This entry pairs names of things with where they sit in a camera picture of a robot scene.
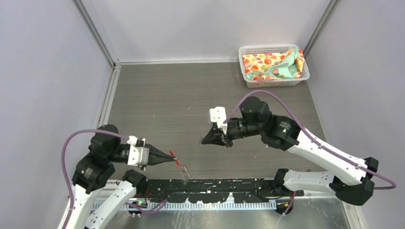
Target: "red tip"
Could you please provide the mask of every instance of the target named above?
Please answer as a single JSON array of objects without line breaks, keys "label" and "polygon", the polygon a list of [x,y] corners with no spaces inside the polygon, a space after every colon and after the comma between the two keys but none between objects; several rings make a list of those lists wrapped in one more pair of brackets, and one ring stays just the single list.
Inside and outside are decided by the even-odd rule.
[{"label": "red tip", "polygon": [[[169,150],[169,153],[170,153],[170,155],[175,156],[171,150]],[[180,167],[180,163],[178,160],[176,160],[176,165]]]}]

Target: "white bracket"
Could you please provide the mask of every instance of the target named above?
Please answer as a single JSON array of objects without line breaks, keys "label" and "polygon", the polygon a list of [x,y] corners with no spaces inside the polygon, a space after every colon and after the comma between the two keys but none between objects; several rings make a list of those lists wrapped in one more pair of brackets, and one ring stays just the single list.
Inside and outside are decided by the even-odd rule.
[{"label": "white bracket", "polygon": [[331,172],[296,172],[289,170],[284,176],[284,186],[291,191],[311,190],[335,195],[329,187],[335,175]]},{"label": "white bracket", "polygon": [[127,141],[127,144],[130,144],[131,146],[135,146],[137,144],[138,138],[135,136],[129,136],[129,140]]},{"label": "white bracket", "polygon": [[218,129],[222,129],[224,134],[226,134],[228,124],[227,123],[224,124],[224,121],[226,120],[225,107],[217,106],[214,109],[211,108],[209,111],[209,116],[210,122],[216,123]]},{"label": "white bracket", "polygon": [[149,149],[145,147],[134,147],[131,145],[129,148],[128,162],[130,166],[144,167],[148,163]]}]

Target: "plastic item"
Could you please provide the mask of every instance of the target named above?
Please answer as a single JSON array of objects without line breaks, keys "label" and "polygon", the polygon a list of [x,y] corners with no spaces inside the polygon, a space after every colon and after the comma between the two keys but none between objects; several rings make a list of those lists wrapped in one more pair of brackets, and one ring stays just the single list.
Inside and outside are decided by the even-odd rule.
[{"label": "plastic item", "polygon": [[285,87],[294,86],[303,80],[309,79],[309,69],[307,62],[304,62],[304,67],[302,70],[301,78],[296,79],[279,79],[279,80],[269,80],[269,81],[256,81],[248,80],[246,78],[245,67],[243,65],[242,56],[246,54],[260,54],[266,52],[287,52],[288,50],[297,47],[294,44],[275,44],[275,45],[252,45],[243,46],[239,48],[239,64],[241,66],[241,71],[243,79],[246,81],[246,86],[250,88],[255,87]]}]

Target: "wood grain floor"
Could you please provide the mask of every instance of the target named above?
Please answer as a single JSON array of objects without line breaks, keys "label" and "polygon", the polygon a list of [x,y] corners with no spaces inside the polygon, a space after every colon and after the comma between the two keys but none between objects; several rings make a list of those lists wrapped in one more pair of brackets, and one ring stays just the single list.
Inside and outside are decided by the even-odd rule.
[{"label": "wood grain floor", "polygon": [[[211,128],[208,110],[224,106],[229,113],[252,90],[246,87],[235,62],[124,65],[109,123],[122,134],[145,137],[164,152],[172,150],[192,178],[274,177],[279,168],[322,171],[302,157],[266,148],[259,136],[234,141],[232,148],[200,147],[200,137]],[[279,96],[306,128],[324,139],[306,82],[267,90]],[[287,115],[270,96],[257,97],[269,104],[272,113]],[[132,167],[115,168],[111,179],[122,178]],[[148,178],[183,178],[174,163],[150,166],[144,174]]]}]

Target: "teal fabric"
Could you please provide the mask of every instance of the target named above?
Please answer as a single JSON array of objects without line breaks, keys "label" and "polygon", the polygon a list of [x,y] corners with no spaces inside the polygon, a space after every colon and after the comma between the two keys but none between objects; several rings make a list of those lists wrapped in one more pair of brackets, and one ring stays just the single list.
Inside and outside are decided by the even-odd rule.
[{"label": "teal fabric", "polygon": [[255,70],[246,74],[247,79],[252,79],[254,75],[270,75],[280,79],[293,79],[297,73],[295,59],[299,56],[299,48],[291,50],[290,55],[286,56],[280,63],[270,66],[268,69]]}]

